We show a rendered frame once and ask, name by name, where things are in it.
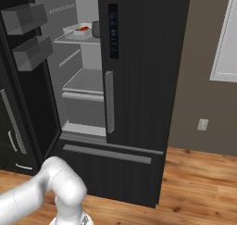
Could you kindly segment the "black fridge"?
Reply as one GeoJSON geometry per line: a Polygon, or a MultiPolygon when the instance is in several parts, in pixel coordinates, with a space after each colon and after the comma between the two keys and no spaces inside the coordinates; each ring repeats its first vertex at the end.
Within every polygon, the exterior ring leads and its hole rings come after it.
{"type": "Polygon", "coordinates": [[[60,156],[91,195],[159,201],[190,0],[35,0],[48,59],[60,156]]]}

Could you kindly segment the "glass fridge shelf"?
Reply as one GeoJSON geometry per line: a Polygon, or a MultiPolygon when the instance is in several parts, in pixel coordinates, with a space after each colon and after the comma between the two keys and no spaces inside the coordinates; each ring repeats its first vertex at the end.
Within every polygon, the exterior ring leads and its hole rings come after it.
{"type": "Polygon", "coordinates": [[[102,94],[102,71],[98,69],[80,69],[64,86],[63,91],[86,94],[102,94]]]}
{"type": "Polygon", "coordinates": [[[78,36],[74,34],[62,35],[54,40],[56,44],[100,44],[99,38],[90,36],[85,40],[80,40],[78,36]]]}

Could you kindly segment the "closed black fridge door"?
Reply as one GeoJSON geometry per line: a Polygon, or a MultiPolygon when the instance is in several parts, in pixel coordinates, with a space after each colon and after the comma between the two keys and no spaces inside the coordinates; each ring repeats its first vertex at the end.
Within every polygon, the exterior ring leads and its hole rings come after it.
{"type": "Polygon", "coordinates": [[[110,144],[164,151],[190,0],[98,0],[106,110],[113,72],[115,130],[110,144]]]}

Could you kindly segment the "open black fridge door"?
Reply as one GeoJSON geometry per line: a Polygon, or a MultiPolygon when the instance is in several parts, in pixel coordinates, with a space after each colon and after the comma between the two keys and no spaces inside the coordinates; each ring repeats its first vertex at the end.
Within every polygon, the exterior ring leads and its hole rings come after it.
{"type": "Polygon", "coordinates": [[[0,0],[0,73],[9,81],[40,169],[61,133],[49,67],[46,59],[33,71],[18,71],[13,50],[35,36],[44,36],[43,25],[22,35],[8,35],[1,13],[29,3],[41,4],[35,0],[0,0]]]}

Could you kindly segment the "grey door bin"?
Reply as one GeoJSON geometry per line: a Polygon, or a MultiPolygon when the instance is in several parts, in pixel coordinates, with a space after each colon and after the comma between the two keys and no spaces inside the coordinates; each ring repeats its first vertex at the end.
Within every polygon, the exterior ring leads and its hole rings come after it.
{"type": "Polygon", "coordinates": [[[13,50],[18,71],[33,71],[53,54],[51,39],[35,36],[13,50]]]}
{"type": "Polygon", "coordinates": [[[43,4],[29,3],[1,11],[8,35],[22,35],[47,22],[43,4]]]}

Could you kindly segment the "black freezer drawer front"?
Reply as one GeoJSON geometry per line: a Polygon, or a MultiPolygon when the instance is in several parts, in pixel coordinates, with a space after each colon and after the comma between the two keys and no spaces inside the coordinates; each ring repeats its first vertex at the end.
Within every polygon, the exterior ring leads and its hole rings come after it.
{"type": "Polygon", "coordinates": [[[84,181],[90,195],[139,206],[154,207],[158,203],[164,168],[164,155],[161,152],[60,139],[51,154],[64,159],[74,169],[84,181]],[[70,152],[63,150],[65,144],[147,156],[152,158],[152,162],[144,164],[70,152]]]}

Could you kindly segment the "grey cup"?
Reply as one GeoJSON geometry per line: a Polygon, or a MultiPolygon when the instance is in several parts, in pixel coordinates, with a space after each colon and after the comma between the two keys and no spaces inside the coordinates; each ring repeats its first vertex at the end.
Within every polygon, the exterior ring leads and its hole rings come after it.
{"type": "Polygon", "coordinates": [[[92,23],[92,36],[94,38],[100,37],[100,24],[98,20],[92,23]]]}

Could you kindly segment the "white tray with red food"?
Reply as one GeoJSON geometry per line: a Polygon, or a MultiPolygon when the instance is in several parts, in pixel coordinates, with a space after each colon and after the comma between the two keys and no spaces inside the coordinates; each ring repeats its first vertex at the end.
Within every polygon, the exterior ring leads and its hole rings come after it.
{"type": "Polygon", "coordinates": [[[69,39],[86,40],[92,36],[92,24],[81,22],[63,29],[65,36],[69,39]]]}

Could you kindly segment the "black cupboards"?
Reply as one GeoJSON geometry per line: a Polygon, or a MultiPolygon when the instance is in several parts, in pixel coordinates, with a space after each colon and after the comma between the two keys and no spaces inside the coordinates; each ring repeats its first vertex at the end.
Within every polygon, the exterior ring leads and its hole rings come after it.
{"type": "Polygon", "coordinates": [[[2,95],[0,94],[0,169],[34,175],[39,169],[39,164],[35,158],[35,154],[30,149],[31,141],[23,129],[22,117],[18,110],[16,99],[12,95],[9,81],[3,73],[0,73],[0,90],[2,89],[6,91],[7,99],[18,124],[19,133],[26,148],[27,155],[20,152],[15,131],[6,111],[2,95]]]}

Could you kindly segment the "white wall socket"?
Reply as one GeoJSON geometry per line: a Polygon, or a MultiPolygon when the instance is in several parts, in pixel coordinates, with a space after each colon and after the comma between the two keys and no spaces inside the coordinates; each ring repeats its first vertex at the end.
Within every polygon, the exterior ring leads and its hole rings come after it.
{"type": "Polygon", "coordinates": [[[207,119],[199,119],[197,130],[205,131],[207,129],[207,125],[208,125],[208,120],[207,119]]]}

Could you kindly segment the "white window frame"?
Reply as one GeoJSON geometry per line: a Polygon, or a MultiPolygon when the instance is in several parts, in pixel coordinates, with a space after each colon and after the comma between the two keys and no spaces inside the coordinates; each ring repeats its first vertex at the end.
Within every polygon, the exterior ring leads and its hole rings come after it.
{"type": "Polygon", "coordinates": [[[237,0],[228,2],[209,79],[237,82],[237,0]]]}

